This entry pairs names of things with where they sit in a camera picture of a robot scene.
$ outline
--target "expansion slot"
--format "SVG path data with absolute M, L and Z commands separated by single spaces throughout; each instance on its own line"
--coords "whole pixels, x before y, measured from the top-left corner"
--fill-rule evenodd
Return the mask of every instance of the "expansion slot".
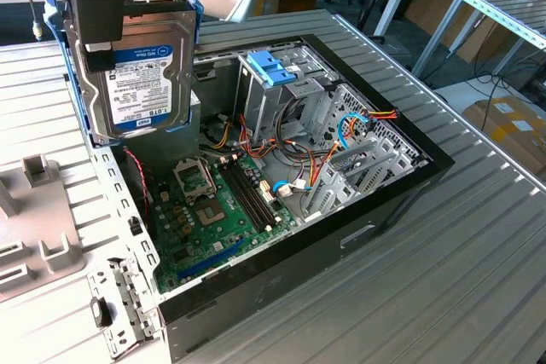
M 239 240 L 237 243 L 235 243 L 233 246 L 217 253 L 214 256 L 210 256 L 209 258 L 193 265 L 191 268 L 184 269 L 177 273 L 177 277 L 179 280 L 182 280 L 188 276 L 193 276 L 194 274 L 199 273 L 201 270 L 206 270 L 213 266 L 214 264 L 221 262 L 224 259 L 227 259 L 228 257 L 232 257 L 237 253 L 239 248 L 245 244 L 247 240 L 242 239 Z
M 222 165 L 219 169 L 222 178 L 228 183 L 231 192 L 253 221 L 256 229 L 264 232 L 268 226 L 270 228 L 275 226 L 276 220 L 273 213 L 248 181 L 241 167 L 237 163 L 232 163 Z

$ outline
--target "open computer tower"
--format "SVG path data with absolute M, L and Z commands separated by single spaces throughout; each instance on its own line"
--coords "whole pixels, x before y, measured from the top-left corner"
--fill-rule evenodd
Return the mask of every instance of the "open computer tower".
M 311 35 L 196 54 L 192 90 L 186 127 L 91 149 L 135 255 L 110 267 L 133 269 L 133 304 L 149 296 L 131 339 L 107 332 L 114 357 L 162 332 L 177 361 L 392 227 L 453 165 Z

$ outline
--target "motherboard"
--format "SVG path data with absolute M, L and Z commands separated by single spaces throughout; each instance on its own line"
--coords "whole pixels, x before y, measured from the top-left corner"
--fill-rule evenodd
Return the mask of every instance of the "motherboard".
M 187 159 L 149 189 L 160 293 L 240 256 L 296 225 L 253 159 Z

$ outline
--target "hard drive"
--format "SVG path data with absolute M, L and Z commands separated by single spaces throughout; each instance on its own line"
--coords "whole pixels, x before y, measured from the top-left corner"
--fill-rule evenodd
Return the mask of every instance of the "hard drive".
M 79 42 L 70 20 L 65 28 L 92 144 L 188 123 L 194 10 L 126 16 L 123 36 L 112 44 L 115 68 L 105 72 L 86 69 L 82 56 L 90 50 Z

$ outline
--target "ram slot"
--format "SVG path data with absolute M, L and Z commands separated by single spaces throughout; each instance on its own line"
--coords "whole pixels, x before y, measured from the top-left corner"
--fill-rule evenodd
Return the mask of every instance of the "ram slot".
M 232 188 L 233 195 L 246 214 L 252 219 L 259 232 L 264 232 L 267 226 L 273 227 L 276 225 L 273 213 L 254 190 L 239 165 L 227 165 L 220 170 L 220 173 Z

